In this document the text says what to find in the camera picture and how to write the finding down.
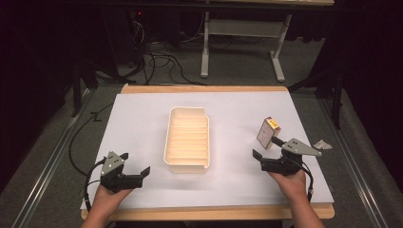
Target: white metal stand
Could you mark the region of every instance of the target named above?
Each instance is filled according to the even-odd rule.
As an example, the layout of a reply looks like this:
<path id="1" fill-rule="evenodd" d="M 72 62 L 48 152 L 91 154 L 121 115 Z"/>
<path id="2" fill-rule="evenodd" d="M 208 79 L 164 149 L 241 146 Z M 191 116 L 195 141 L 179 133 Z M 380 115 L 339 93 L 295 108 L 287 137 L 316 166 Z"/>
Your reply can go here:
<path id="1" fill-rule="evenodd" d="M 288 14 L 283 22 L 259 22 L 241 20 L 210 20 L 209 12 L 204 17 L 204 47 L 201 57 L 201 77 L 208 77 L 208 36 L 210 34 L 234 35 L 234 36 L 255 36 L 278 38 L 276 50 L 270 51 L 270 58 L 275 69 L 277 80 L 280 83 L 285 81 L 279 64 L 278 56 L 284 42 L 287 29 L 290 25 L 291 14 Z"/>

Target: tan plastic tray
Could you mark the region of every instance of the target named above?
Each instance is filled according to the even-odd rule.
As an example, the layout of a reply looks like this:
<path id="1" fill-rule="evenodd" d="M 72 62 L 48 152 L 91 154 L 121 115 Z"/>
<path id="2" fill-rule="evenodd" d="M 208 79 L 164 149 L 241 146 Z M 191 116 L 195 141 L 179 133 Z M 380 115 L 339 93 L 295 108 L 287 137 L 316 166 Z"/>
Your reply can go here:
<path id="1" fill-rule="evenodd" d="M 163 159 L 172 173 L 205 173 L 210 165 L 209 120 L 200 107 L 174 107 Z"/>

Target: table leg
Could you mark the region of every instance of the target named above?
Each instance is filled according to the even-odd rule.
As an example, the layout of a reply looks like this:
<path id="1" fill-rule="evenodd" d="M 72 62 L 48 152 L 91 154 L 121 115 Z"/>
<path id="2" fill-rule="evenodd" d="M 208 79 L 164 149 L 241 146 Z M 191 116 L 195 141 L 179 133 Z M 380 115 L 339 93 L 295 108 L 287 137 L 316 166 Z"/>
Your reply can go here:
<path id="1" fill-rule="evenodd" d="M 210 13 L 207 11 L 204 14 L 204 47 L 202 49 L 201 57 L 201 77 L 208 77 L 208 33 L 209 33 L 209 21 Z"/>
<path id="2" fill-rule="evenodd" d="M 273 68 L 275 69 L 276 72 L 276 77 L 279 83 L 284 83 L 285 78 L 284 74 L 282 73 L 281 65 L 279 64 L 278 56 L 279 52 L 281 51 L 282 44 L 284 43 L 285 35 L 287 34 L 288 27 L 290 26 L 290 21 L 291 21 L 291 14 L 288 14 L 284 20 L 284 24 L 281 28 L 281 32 L 278 37 L 278 46 L 275 51 L 270 51 L 270 58 L 273 63 Z"/>

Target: small box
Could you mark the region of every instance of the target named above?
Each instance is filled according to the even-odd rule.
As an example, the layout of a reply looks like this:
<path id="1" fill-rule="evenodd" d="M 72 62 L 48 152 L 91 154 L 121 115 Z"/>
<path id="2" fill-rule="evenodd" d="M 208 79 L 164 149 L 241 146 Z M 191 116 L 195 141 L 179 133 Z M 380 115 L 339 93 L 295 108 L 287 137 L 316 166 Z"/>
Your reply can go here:
<path id="1" fill-rule="evenodd" d="M 261 125 L 260 132 L 258 134 L 258 141 L 265 149 L 269 149 L 272 146 L 272 138 L 276 137 L 281 128 L 278 126 L 273 118 L 268 117 L 264 119 Z"/>

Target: wooden table edge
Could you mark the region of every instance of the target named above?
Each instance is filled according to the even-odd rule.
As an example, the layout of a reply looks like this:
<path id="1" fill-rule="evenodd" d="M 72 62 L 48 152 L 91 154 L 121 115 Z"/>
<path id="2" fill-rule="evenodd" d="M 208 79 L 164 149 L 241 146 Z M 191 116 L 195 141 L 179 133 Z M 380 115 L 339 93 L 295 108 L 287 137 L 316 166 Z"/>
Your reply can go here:
<path id="1" fill-rule="evenodd" d="M 124 85 L 121 93 L 288 91 L 284 86 L 241 85 Z"/>
<path id="2" fill-rule="evenodd" d="M 312 203 L 312 207 L 321 219 L 335 216 L 332 203 Z M 81 216 L 86 219 L 87 209 Z M 263 220 L 291 219 L 288 205 L 253 205 L 187 208 L 150 208 L 122 209 L 116 211 L 110 220 Z"/>

